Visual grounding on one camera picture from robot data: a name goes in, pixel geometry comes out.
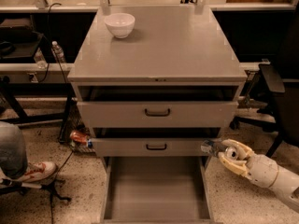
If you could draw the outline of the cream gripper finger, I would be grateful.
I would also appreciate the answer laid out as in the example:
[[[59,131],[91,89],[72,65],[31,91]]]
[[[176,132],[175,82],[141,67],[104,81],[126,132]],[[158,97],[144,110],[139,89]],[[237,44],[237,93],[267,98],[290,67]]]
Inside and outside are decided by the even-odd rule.
[[[233,139],[226,139],[221,143],[226,146],[222,156],[228,161],[247,161],[254,154],[250,147]]]
[[[236,175],[245,176],[248,173],[248,168],[246,166],[246,161],[234,161],[225,156],[223,152],[218,154],[219,160],[221,161],[222,165],[226,167],[231,172],[235,173]]]

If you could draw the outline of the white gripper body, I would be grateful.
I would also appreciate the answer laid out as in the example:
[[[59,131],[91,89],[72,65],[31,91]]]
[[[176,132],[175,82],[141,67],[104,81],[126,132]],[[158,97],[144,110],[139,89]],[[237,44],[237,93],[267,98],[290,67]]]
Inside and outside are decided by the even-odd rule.
[[[251,156],[246,164],[248,172],[246,178],[250,183],[261,187],[270,188],[278,176],[278,164],[262,154]]]

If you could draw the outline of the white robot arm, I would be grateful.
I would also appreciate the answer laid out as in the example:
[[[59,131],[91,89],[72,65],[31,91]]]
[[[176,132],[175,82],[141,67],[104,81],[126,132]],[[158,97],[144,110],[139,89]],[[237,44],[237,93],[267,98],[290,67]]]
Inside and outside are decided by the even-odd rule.
[[[270,189],[281,202],[299,213],[298,174],[233,139],[223,140],[221,144],[225,149],[217,157],[224,167],[245,177],[253,185]]]

